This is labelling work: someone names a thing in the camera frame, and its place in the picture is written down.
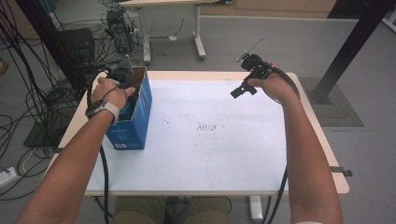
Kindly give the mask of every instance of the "person's left hand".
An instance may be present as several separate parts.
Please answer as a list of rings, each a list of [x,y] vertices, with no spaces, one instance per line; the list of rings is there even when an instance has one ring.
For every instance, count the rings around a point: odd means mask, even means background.
[[[99,77],[97,81],[99,84],[92,92],[92,102],[106,100],[119,109],[122,109],[126,104],[127,98],[135,91],[133,87],[125,90],[120,89],[112,80],[105,77]]]

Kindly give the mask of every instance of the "hand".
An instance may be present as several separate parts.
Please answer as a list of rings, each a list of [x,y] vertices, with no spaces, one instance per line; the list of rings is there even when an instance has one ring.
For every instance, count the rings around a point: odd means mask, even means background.
[[[291,85],[276,73],[271,73],[266,79],[251,78],[247,84],[261,87],[271,98],[278,100],[281,104],[291,96],[297,97]]]
[[[99,77],[97,80],[99,84],[92,92],[92,102],[106,100],[119,109],[122,109],[126,104],[127,98],[135,91],[133,87],[122,90],[112,80],[105,77]]]

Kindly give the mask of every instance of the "person's left arm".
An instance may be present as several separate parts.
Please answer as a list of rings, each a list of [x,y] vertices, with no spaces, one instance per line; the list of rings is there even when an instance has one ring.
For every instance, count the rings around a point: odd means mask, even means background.
[[[92,101],[102,99],[115,84],[98,78]],[[125,90],[127,95],[133,88]],[[119,88],[111,91],[104,100],[117,108],[125,103],[125,92]],[[82,198],[90,180],[99,148],[114,116],[103,110],[94,115],[76,133],[51,165],[32,198],[23,208],[17,223],[74,223]]]

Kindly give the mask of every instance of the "watch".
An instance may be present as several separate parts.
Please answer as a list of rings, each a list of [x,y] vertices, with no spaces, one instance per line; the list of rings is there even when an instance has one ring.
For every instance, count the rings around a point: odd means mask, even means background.
[[[105,100],[99,100],[92,103],[91,105],[88,105],[88,108],[85,111],[85,116],[87,116],[88,119],[90,119],[95,114],[101,112],[102,110],[108,110],[114,115],[114,119],[111,125],[114,125],[117,123],[117,121],[119,121],[119,113],[120,113],[119,108]]]

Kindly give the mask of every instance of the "person's right arm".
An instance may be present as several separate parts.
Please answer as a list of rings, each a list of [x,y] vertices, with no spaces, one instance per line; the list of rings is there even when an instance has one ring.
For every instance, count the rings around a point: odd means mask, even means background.
[[[283,107],[291,223],[343,223],[329,163],[297,94],[278,74],[248,83],[264,88]]]

